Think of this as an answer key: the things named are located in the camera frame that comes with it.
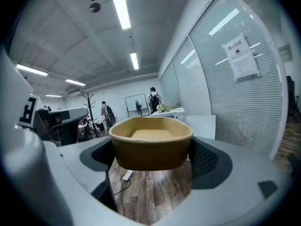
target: black fan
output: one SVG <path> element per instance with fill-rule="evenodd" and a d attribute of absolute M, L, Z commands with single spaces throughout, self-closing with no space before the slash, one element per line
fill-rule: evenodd
<path fill-rule="evenodd" d="M 138 100 L 136 100 L 136 109 L 137 109 L 137 112 L 139 114 L 141 114 L 141 116 L 142 116 L 141 107 L 142 107 L 142 105 L 140 105 L 139 102 L 138 102 Z"/>

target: black cable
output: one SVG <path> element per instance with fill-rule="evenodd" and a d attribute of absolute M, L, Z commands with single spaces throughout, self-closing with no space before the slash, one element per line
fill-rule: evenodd
<path fill-rule="evenodd" d="M 122 178 L 123 178 L 124 176 L 125 176 L 125 175 L 121 176 L 121 178 L 120 178 L 120 182 L 121 182 L 121 191 L 119 191 L 119 192 L 113 194 L 113 196 L 114 196 L 114 195 L 116 195 L 116 194 L 121 193 L 121 195 L 120 195 L 120 201 L 121 201 L 121 205 L 122 205 L 122 211 L 123 211 L 122 215 L 123 215 L 123 216 L 124 216 L 124 206 L 123 206 L 123 202 L 122 202 L 122 192 L 123 192 L 124 190 L 126 190 L 126 189 L 131 185 L 131 180 L 128 180 L 128 181 L 130 182 L 130 184 L 129 184 L 126 188 L 123 188 Z"/>

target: floor plank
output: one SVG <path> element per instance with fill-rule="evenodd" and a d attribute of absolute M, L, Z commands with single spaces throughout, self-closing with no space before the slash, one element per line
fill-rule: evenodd
<path fill-rule="evenodd" d="M 127 170 L 120 167 L 114 160 L 109 178 L 113 193 L 121 190 L 120 178 Z M 189 193 L 191 182 L 191 164 L 186 162 L 180 168 L 166 171 L 134 171 L 131 185 L 122 193 L 124 216 L 136 222 L 152 225 L 174 208 L 176 208 Z M 123 188 L 129 182 L 122 180 Z M 114 196 L 119 214 L 123 214 L 121 193 Z"/>

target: plastic bowl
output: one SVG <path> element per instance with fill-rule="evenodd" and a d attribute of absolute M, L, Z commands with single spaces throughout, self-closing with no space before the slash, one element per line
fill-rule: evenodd
<path fill-rule="evenodd" d="M 168 117 L 134 117 L 114 125 L 109 135 L 121 167 L 154 171 L 185 163 L 193 131 Z"/>

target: person wearing backpack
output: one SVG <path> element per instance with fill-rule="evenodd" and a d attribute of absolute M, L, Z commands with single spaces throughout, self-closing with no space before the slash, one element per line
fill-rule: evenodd
<path fill-rule="evenodd" d="M 162 102 L 162 96 L 156 92 L 155 87 L 151 87 L 150 94 L 147 96 L 149 99 L 149 106 L 151 114 L 157 111 L 157 106 Z"/>
<path fill-rule="evenodd" d="M 105 101 L 102 102 L 102 116 L 107 126 L 107 130 L 109 131 L 113 124 L 116 122 L 116 119 L 113 110 L 109 105 L 105 103 Z"/>

